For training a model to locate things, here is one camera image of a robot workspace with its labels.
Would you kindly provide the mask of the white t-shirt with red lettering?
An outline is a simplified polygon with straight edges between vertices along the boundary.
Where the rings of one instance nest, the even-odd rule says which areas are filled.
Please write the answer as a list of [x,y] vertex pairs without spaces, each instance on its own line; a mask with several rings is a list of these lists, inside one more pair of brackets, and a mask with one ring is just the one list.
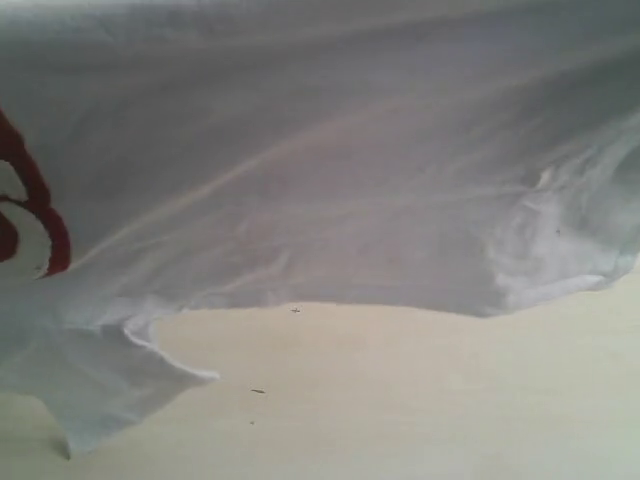
[[497,316],[638,255],[635,1],[1,5],[1,387],[71,452],[212,380],[158,319]]

